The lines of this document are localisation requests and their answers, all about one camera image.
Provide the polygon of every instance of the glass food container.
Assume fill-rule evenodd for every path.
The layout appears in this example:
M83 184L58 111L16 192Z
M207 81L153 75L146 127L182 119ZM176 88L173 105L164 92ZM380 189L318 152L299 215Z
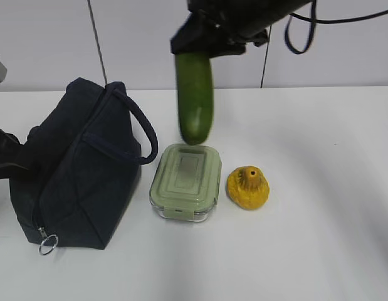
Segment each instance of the glass food container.
M150 202L163 218L204 221L218 202L219 153L212 147L173 144L162 155Z

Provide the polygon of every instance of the zipper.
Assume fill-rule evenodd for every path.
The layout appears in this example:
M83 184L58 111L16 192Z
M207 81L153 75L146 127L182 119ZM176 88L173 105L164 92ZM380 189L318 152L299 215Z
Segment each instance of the zipper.
M82 129L82 132L84 132L87 129L88 124L90 124L91 118L98 114L96 112L96 110L103 103L103 99L105 98L106 93L108 93L108 90L106 90L106 88L103 89L103 91L100 93L97 102L92 107L92 111L91 111L92 114L91 114L91 116L89 116L86 124L84 125L84 127ZM65 149L64 153L59 156L59 159L54 164L52 164L51 167L46 171L46 175L53 174L53 172L56 170L56 168L58 167L60 162L63 160L63 157L64 157L65 153L67 152L67 150L68 150L68 147ZM43 220L43 215L41 212L41 195L42 195L43 190L46 187L46 185L50 179L51 179L50 177L46 177L46 181L42 184L42 190L38 194L37 200L34 203L33 211L32 211L33 226L35 227L35 229L37 229L40 236L42 237L42 242L40 243L40 246L39 246L39 254L43 255L43 256L49 255L57 247L57 244L58 244L58 236L56 234L47 235L46 230L45 230L46 229L45 222ZM47 246L46 243L52 239L54 240L53 246ZM50 247L50 249L47 252L44 252L43 247Z

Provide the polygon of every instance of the metal key ring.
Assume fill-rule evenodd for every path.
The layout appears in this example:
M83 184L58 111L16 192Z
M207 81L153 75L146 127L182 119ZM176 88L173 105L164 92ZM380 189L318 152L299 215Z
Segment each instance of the metal key ring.
M51 238L55 238L56 242L54 243L54 245L50 248L49 251L47 251L46 253L43 253L42 252L42 247L45 246L45 243L47 243ZM39 254L42 255L42 256L46 256L46 255L49 255L56 247L57 247L57 244L58 244L58 237L57 235L55 234L52 234L52 235L49 235L48 237L46 237L42 242L41 244L39 245Z

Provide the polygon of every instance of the yellow toy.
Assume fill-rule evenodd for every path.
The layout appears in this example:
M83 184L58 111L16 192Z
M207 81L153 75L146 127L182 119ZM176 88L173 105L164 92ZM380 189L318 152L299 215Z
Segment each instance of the yellow toy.
M255 166L239 167L227 179L229 197L240 207L255 210L269 197L269 184Z

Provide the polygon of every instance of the green cucumber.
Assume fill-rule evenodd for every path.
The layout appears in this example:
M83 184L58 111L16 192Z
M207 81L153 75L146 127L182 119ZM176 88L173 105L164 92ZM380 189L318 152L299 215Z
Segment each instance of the green cucumber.
M213 122L213 80L205 52L175 56L181 136L189 145L203 143Z

